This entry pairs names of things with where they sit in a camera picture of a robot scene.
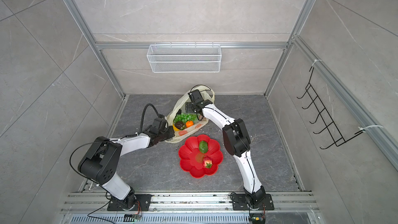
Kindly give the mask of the red fake strawberry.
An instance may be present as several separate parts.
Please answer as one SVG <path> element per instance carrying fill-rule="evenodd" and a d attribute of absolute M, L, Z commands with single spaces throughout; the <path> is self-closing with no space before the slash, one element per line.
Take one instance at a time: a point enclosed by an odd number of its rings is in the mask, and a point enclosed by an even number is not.
<path fill-rule="evenodd" d="M 205 157 L 203 159 L 203 167 L 207 169 L 211 169 L 212 167 L 212 160 L 209 157 Z"/>

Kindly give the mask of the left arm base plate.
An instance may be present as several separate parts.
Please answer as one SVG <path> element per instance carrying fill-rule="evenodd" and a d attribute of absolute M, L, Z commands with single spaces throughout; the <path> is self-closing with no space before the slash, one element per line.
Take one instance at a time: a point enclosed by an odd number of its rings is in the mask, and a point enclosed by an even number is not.
<path fill-rule="evenodd" d="M 151 203 L 152 195 L 130 195 L 124 200 L 119 200 L 111 196 L 108 204 L 108 211 L 148 211 Z"/>

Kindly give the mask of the cream plastic bag fruit print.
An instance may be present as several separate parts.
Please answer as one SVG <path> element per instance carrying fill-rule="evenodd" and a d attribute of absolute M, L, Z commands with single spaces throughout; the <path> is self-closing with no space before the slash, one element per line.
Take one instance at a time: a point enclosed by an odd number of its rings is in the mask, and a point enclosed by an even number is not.
<path fill-rule="evenodd" d="M 193 93 L 194 90 L 199 90 L 204 100 L 215 101 L 214 91 L 205 85 L 197 85 L 184 94 L 166 117 L 169 126 L 174 130 L 174 137 L 166 140 L 167 143 L 179 143 L 208 123 L 207 118 L 199 113 L 194 113 L 193 110 L 189 110 L 191 104 L 189 93 Z"/>

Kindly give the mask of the yellow fake banana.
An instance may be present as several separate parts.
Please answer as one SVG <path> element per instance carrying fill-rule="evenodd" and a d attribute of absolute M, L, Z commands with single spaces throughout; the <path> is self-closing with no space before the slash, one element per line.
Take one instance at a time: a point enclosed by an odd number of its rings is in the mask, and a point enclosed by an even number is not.
<path fill-rule="evenodd" d="M 180 129 L 178 129 L 177 127 L 175 127 L 174 125 L 173 125 L 173 129 L 174 129 L 174 131 L 175 132 L 178 132 L 178 131 L 180 131 Z"/>

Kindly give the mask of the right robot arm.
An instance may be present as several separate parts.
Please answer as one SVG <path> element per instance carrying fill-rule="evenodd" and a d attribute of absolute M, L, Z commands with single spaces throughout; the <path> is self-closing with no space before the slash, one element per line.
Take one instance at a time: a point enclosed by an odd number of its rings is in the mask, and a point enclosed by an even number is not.
<path fill-rule="evenodd" d="M 266 198 L 266 191 L 251 159 L 251 140 L 244 121 L 223 113 L 211 100 L 204 99 L 199 89 L 188 92 L 188 97 L 194 113 L 212 121 L 222 131 L 225 149 L 235 159 L 242 175 L 245 199 L 251 209 L 259 208 Z"/>

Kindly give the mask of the dark brown fake fruit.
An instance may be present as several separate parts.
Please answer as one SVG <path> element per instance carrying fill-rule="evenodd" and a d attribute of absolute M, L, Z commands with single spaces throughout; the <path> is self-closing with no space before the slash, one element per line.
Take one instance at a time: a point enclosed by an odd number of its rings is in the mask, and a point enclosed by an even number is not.
<path fill-rule="evenodd" d="M 182 121 L 177 121 L 174 126 L 178 129 L 178 130 L 184 130 L 186 128 L 185 123 Z"/>

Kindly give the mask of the dark green fake avocado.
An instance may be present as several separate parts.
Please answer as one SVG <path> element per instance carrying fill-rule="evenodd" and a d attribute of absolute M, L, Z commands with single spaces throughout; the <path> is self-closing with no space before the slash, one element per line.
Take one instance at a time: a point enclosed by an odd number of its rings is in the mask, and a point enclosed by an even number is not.
<path fill-rule="evenodd" d="M 199 151 L 201 153 L 207 153 L 208 152 L 208 143 L 206 141 L 200 141 L 199 142 Z"/>

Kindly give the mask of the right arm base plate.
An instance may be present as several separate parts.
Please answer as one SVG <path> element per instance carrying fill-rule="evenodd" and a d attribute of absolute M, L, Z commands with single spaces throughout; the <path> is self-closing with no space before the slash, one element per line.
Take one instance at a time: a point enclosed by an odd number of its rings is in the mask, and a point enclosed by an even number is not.
<path fill-rule="evenodd" d="M 272 196 L 270 194 L 260 194 L 260 196 L 250 197 L 246 194 L 237 194 L 235 192 L 230 194 L 230 200 L 234 211 L 248 211 L 248 210 L 265 210 L 273 211 L 275 209 Z"/>

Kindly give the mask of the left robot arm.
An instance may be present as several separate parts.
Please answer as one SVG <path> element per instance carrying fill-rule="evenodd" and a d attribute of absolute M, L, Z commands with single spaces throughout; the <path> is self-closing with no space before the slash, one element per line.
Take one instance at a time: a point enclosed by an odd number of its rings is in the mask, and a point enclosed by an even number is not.
<path fill-rule="evenodd" d="M 109 208 L 130 211 L 138 207 L 138 200 L 131 186 L 117 174 L 119 159 L 128 153 L 152 147 L 174 137 L 174 129 L 164 118 L 156 118 L 153 124 L 137 134 L 120 139 L 100 136 L 90 145 L 81 159 L 77 171 L 104 188 L 110 195 Z"/>

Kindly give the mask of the orange fake fruit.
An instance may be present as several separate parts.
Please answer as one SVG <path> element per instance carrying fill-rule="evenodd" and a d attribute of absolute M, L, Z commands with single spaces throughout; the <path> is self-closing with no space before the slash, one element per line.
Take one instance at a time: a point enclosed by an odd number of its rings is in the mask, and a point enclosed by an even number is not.
<path fill-rule="evenodd" d="M 192 120 L 186 122 L 186 127 L 187 128 L 189 128 L 189 127 L 191 127 L 193 125 L 194 125 L 194 122 Z"/>

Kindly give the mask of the red flower-shaped plastic plate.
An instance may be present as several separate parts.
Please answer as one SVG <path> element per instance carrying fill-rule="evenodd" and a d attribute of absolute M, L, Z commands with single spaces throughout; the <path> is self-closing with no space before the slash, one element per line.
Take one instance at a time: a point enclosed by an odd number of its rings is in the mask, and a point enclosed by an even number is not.
<path fill-rule="evenodd" d="M 208 143 L 207 153 L 201 153 L 199 151 L 200 141 L 206 141 Z M 179 165 L 181 169 L 185 172 L 189 172 L 194 178 L 214 175 L 223 161 L 223 153 L 220 150 L 219 142 L 211 139 L 205 134 L 188 138 L 185 144 L 180 147 L 178 155 L 180 157 Z M 205 157 L 209 157 L 212 160 L 211 169 L 203 167 L 203 159 Z"/>

